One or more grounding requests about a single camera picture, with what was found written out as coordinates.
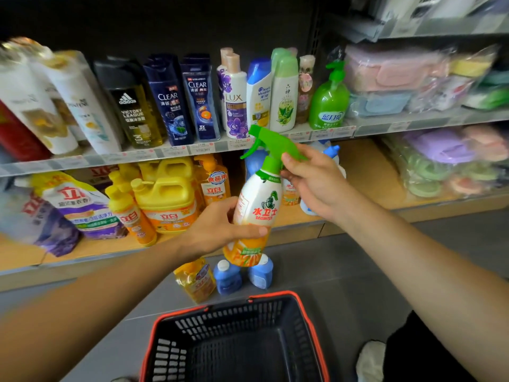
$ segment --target gray floor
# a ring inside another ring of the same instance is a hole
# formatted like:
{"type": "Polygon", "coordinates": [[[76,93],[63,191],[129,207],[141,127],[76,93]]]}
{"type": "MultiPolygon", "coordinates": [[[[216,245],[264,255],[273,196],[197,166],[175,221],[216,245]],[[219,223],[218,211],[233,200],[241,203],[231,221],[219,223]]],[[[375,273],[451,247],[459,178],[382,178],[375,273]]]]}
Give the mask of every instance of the gray floor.
{"type": "MultiPolygon", "coordinates": [[[[421,231],[473,262],[509,276],[509,210],[472,214],[416,224],[421,231]]],[[[347,235],[268,248],[274,261],[270,291],[297,292],[317,328],[333,381],[355,380],[354,363],[362,344],[386,340],[405,321],[410,306],[372,260],[347,235]]],[[[218,258],[212,258],[215,264],[218,258]]],[[[62,283],[0,293],[0,313],[62,283]]],[[[232,295],[262,293],[250,283],[232,295]]],[[[217,293],[211,303],[230,298],[217,293]]],[[[150,330],[165,312],[192,305],[165,279],[115,327],[64,379],[65,382],[108,382],[137,375],[150,330]]]]}

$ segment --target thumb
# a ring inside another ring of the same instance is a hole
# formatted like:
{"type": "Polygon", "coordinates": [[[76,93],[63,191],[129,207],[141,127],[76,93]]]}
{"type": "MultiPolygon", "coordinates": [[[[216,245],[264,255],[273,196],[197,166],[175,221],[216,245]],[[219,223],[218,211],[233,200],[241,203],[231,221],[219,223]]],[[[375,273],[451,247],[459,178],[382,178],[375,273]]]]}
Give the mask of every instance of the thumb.
{"type": "Polygon", "coordinates": [[[260,238],[266,236],[269,230],[259,225],[233,225],[230,224],[230,236],[232,240],[241,238],[260,238]]]}
{"type": "Polygon", "coordinates": [[[306,178],[309,175],[310,166],[308,163],[299,162],[288,153],[283,153],[281,160],[290,173],[302,178],[306,178]]]}

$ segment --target shopping basket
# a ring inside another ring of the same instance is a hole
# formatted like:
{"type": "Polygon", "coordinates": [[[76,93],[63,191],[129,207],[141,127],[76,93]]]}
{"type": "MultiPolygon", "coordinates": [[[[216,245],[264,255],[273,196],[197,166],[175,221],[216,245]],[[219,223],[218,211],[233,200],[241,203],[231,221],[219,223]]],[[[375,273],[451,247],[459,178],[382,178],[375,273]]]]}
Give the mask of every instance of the shopping basket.
{"type": "Polygon", "coordinates": [[[291,291],[165,314],[152,328],[141,382],[323,381],[315,328],[291,291]]]}

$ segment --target green pump bottle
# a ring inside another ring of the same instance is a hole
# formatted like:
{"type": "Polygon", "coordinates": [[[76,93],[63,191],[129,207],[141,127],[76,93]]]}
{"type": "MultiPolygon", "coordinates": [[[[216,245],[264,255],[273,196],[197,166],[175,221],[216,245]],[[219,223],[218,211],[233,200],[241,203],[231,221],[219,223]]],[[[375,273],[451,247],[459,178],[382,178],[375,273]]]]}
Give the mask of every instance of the green pump bottle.
{"type": "Polygon", "coordinates": [[[329,80],[317,88],[311,100],[309,125],[313,130],[341,127],[350,99],[350,92],[343,84],[344,66],[345,62],[333,62],[326,66],[334,70],[329,80]]]}

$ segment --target pink plastic container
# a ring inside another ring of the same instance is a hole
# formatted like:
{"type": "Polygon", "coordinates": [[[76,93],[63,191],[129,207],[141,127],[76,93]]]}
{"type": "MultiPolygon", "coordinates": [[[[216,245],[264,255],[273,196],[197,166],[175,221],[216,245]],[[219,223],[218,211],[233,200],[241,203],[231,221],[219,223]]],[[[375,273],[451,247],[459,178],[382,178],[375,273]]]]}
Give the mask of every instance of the pink plastic container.
{"type": "Polygon", "coordinates": [[[348,45],[345,52],[345,84],[352,92],[413,90],[428,76],[449,73],[449,59],[438,51],[381,51],[373,46],[348,45]]]}

